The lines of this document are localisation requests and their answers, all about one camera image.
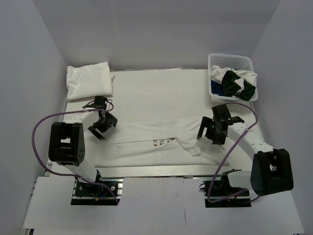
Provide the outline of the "white plastic laundry basket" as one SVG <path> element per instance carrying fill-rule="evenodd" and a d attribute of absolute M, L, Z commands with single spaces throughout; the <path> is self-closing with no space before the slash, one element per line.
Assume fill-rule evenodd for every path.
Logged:
<path fill-rule="evenodd" d="M 209 93 L 211 95 L 211 99 L 213 102 L 243 102 L 238 98 L 233 97 L 224 97 L 224 96 L 217 96 L 213 95 L 210 88 L 211 85 L 209 82 L 210 79 L 210 69 L 213 65 L 220 66 L 221 68 L 231 68 L 236 70 L 246 70 L 254 72 L 252 61 L 250 58 L 246 56 L 240 55 L 229 55 L 229 54 L 210 54 L 208 56 L 208 87 Z M 256 89 L 256 94 L 253 96 L 252 101 L 256 101 L 258 99 L 258 91 Z"/>

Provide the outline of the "dark green white t shirt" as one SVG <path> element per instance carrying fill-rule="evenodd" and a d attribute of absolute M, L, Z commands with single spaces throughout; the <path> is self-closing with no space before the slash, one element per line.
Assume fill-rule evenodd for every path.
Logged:
<path fill-rule="evenodd" d="M 257 89 L 257 74 L 251 71 L 221 68 L 213 65 L 210 79 L 223 86 L 224 97 L 252 101 Z"/>

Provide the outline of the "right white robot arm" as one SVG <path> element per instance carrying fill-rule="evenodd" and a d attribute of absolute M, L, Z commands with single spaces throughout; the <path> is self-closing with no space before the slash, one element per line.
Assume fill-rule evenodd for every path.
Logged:
<path fill-rule="evenodd" d="M 226 104 L 212 108 L 213 117 L 203 117 L 197 138 L 206 137 L 215 145 L 225 144 L 226 139 L 234 141 L 226 153 L 224 163 L 236 146 L 239 146 L 252 159 L 250 171 L 233 169 L 221 175 L 223 200 L 236 197 L 253 190 L 259 197 L 294 188 L 290 154 L 285 149 L 277 149 L 262 141 L 239 117 L 233 117 Z"/>

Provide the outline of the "white graphic t shirt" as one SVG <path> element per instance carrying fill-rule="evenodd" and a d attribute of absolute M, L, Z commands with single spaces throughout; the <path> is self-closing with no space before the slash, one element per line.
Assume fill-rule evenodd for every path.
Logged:
<path fill-rule="evenodd" d="M 96 167 L 219 165 L 227 148 L 197 139 L 201 117 L 117 124 L 99 142 Z"/>

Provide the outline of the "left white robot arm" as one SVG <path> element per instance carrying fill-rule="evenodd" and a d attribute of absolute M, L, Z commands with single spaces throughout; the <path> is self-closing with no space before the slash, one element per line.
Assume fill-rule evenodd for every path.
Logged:
<path fill-rule="evenodd" d="M 85 132 L 90 132 L 98 140 L 104 133 L 116 127 L 117 118 L 110 110 L 112 101 L 104 96 L 96 96 L 93 102 L 83 106 L 83 110 L 66 120 L 52 124 L 48 156 L 52 162 L 69 169 L 79 181 L 87 182 L 87 190 L 92 195 L 103 191 L 98 171 L 86 159 Z"/>

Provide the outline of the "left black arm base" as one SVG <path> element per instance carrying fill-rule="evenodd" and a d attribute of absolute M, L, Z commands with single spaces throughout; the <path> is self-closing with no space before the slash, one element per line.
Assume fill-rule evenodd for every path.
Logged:
<path fill-rule="evenodd" d="M 103 181 L 119 201 L 122 195 L 123 180 L 108 179 Z M 117 206 L 112 194 L 103 186 L 75 181 L 72 193 L 71 205 L 73 206 Z"/>

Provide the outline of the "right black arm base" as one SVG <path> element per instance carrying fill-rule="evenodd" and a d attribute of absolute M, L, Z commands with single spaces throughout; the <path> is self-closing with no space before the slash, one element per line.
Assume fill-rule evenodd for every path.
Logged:
<path fill-rule="evenodd" d="M 203 181 L 199 185 L 200 191 L 204 192 L 204 202 L 206 208 L 248 208 L 251 207 L 249 191 L 245 191 L 237 196 L 232 194 L 241 191 L 241 188 L 231 187 L 227 178 L 229 173 L 233 173 L 239 170 L 230 170 L 219 175 L 213 183 L 213 187 L 210 193 L 210 200 L 218 200 L 222 197 L 229 197 L 226 200 L 222 200 L 216 203 L 210 203 L 207 199 L 208 189 L 211 184 L 211 180 Z"/>

